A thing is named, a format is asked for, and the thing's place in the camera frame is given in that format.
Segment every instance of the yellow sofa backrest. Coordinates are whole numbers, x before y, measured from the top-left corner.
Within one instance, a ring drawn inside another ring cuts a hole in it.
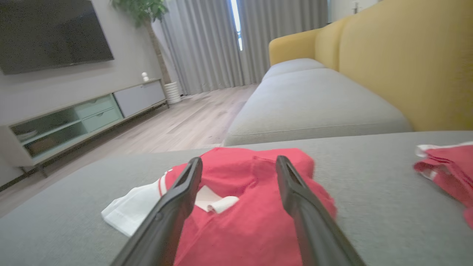
[[[350,18],[351,16],[340,19],[321,28],[315,39],[315,60],[333,70],[338,71],[339,68],[340,38]]]
[[[339,72],[416,131],[473,130],[473,0],[384,0],[346,21],[339,49]]]

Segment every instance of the sofa seat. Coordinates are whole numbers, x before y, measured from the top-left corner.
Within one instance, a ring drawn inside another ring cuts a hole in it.
[[[292,73],[302,70],[326,68],[322,63],[310,58],[300,58],[281,62],[269,68],[268,72],[263,77],[263,80],[278,76],[281,74]]]
[[[367,266],[463,266],[473,261],[465,207],[412,165],[416,145],[471,139],[473,132],[413,132],[241,148],[298,148],[312,157],[315,180],[334,198],[337,223]],[[208,150],[109,157],[59,180],[0,218],[0,265],[110,266],[128,237],[100,212]]]
[[[327,68],[265,79],[233,121],[225,146],[409,132],[402,113]]]

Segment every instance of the green leaves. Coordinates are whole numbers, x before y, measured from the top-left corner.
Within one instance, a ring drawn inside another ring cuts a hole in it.
[[[146,19],[161,20],[167,12],[166,0],[110,0],[115,9],[127,13],[139,27]]]

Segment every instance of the sofa armrest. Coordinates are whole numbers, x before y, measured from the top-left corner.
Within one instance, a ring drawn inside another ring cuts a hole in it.
[[[271,66],[299,58],[314,59],[315,37],[320,30],[309,30],[272,40],[269,43]]]

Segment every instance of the window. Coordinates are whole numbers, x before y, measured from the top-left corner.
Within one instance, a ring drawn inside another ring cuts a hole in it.
[[[231,0],[233,10],[233,20],[235,21],[236,33],[238,34],[238,44],[240,45],[240,51],[243,51],[243,42],[241,41],[241,24],[240,14],[238,13],[237,0]]]

